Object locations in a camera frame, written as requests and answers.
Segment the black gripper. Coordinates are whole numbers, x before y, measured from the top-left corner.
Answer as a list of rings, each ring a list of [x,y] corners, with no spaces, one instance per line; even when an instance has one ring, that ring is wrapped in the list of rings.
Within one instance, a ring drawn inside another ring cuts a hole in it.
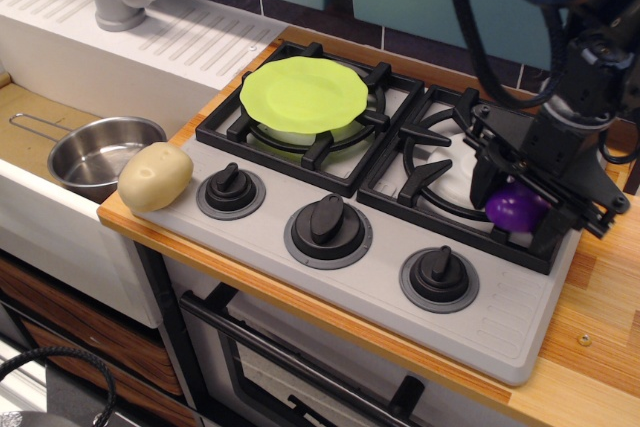
[[[532,240],[533,255],[552,255],[571,230],[601,238],[630,202],[600,164],[596,124],[566,123],[543,107],[536,114],[478,104],[470,110],[466,142],[476,150],[470,200],[483,209],[509,177],[550,204]]]

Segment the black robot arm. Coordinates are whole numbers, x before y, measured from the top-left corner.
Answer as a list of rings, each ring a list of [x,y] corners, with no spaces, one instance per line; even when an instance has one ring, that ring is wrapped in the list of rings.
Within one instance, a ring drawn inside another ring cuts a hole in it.
[[[509,94],[491,69],[470,0],[452,0],[475,73],[493,100],[471,109],[475,149],[470,198],[493,213],[514,181],[549,205],[519,206],[532,233],[529,252],[551,255],[571,230],[604,235],[628,210],[603,170],[638,151],[613,155],[608,131],[618,117],[639,116],[639,0],[526,0],[541,10],[551,48],[550,75],[528,100]]]

